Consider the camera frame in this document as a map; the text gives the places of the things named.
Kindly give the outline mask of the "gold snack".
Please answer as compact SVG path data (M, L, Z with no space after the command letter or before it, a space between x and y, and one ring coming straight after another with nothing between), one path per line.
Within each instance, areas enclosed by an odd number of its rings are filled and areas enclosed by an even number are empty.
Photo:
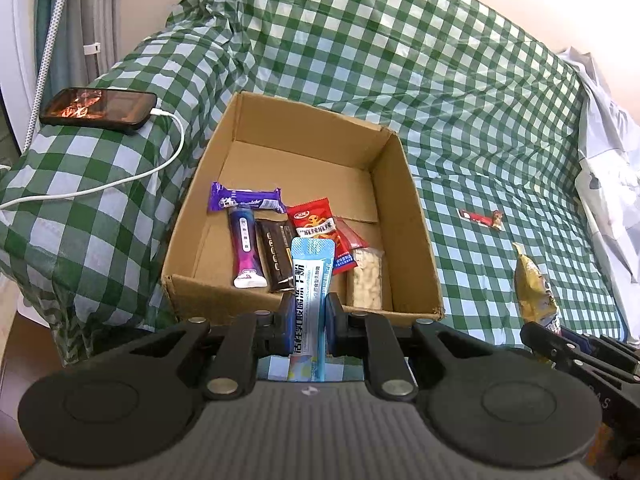
M526 255L522 244L513 243L516 251L514 287L521 318L560 334L560 308L552 289L536 263Z

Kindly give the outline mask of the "clear pack of crackers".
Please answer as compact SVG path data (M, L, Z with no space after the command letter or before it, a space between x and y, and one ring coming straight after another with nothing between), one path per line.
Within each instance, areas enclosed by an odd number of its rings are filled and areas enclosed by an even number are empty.
M354 308L383 310L383 257L372 248L352 252L356 266L349 271L347 302Z

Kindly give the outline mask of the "purple tube snack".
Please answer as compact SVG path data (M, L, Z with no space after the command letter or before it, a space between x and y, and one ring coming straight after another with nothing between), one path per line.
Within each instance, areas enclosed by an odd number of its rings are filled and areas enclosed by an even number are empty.
M229 222L235 254L233 286L238 289L267 287L258 254L253 211L233 208L229 212Z

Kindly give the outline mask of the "light blue stick packet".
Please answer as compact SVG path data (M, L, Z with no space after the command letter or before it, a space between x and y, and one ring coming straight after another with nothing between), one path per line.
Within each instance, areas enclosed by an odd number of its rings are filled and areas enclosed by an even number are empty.
M326 310L335 244L328 238L295 237L294 330L288 380L323 382L326 364Z

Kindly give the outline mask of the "black chocolate bar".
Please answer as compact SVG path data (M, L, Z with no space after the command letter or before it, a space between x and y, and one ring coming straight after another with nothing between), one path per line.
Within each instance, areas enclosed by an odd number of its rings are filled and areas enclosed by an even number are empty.
M258 219L257 229L266 257L272 292L290 292L295 288L292 240L295 232L291 223L285 220Z

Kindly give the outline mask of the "red kitkat style bar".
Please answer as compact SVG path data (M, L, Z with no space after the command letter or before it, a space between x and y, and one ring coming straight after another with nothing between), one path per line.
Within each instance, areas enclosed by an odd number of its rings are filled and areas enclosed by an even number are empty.
M458 214L461 219L469 220L478 224L484 224L484 226L492 226L494 224L494 218L483 216L482 214L476 214L475 212L459 209Z

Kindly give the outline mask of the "small red gold candy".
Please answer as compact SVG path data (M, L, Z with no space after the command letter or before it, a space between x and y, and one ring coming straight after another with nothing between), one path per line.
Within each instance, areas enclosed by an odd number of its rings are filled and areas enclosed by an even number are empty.
M501 211L498 210L494 210L491 213L491 224L490 224L491 229L497 230L497 231L503 231L504 230L504 225L503 225L503 213Z

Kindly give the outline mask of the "orange red chip packet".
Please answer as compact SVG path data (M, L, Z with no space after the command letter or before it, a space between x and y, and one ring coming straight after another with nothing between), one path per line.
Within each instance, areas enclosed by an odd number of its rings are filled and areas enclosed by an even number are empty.
M334 243L333 274L350 271L356 266L352 254L344 247L337 232L335 217L326 197L288 206L286 213L299 237L332 240Z

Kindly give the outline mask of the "purple candy bar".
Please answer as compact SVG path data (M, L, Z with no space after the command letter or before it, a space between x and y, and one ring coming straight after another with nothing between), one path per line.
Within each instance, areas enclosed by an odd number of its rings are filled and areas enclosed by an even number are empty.
M271 191L232 190L214 182L210 188L208 211L216 212L236 207L286 213L280 188Z

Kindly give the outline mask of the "red snack packet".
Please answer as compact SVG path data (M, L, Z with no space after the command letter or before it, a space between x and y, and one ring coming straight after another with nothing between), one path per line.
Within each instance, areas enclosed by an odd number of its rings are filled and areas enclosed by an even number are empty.
M335 224L338 234L340 234L341 241L344 247L351 254L354 250L368 248L368 242L360 236L348 223L340 217L335 217Z

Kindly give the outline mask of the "white plastic sheet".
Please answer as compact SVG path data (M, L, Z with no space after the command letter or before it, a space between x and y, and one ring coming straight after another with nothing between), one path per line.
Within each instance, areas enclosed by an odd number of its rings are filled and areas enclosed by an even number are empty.
M611 96L594 57L569 47L560 59L585 92L575 179L588 232L625 325L639 345L639 125Z

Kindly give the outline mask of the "open cardboard box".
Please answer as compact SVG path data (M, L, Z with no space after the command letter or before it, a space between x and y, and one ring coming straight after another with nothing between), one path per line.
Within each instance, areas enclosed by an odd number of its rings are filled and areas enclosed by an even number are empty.
M445 315L430 237L399 136L389 128L306 104L242 92L227 106L195 171L172 233L163 290L178 318L214 325L277 310L268 288L240 289L227 211L214 183L281 191L291 220L317 231L327 214L382 254L380 313L397 326Z

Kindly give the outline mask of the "green checkered sofa cover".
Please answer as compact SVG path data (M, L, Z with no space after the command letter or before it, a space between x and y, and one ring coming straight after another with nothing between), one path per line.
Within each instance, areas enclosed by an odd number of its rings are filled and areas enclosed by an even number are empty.
M565 326L625 338L575 188L582 85L477 0L181 0L96 85L152 92L162 116L135 136L44 127L1 178L1 271L51 324L66 364L92 356L108 326L174 322L160 267L240 91L398 134L448 325L518 343L518 243L547 274ZM504 230L459 209L501 211Z

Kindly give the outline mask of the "black smartphone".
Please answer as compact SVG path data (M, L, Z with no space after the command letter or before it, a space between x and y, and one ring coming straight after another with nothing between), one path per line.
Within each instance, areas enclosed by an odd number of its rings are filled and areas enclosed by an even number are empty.
M87 127L134 134L151 117L157 96L118 89L66 88L39 115L43 125Z

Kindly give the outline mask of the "grey curtain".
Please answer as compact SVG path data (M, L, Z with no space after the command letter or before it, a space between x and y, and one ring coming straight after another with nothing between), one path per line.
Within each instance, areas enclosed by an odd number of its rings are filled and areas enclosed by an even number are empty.
M118 59L119 18L119 0L65 0L43 101L108 72Z

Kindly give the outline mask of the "white door frame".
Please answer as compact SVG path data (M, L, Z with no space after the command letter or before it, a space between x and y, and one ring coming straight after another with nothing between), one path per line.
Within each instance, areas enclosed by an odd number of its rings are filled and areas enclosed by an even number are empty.
M20 151L38 72L35 29L36 0L1 0L1 94Z

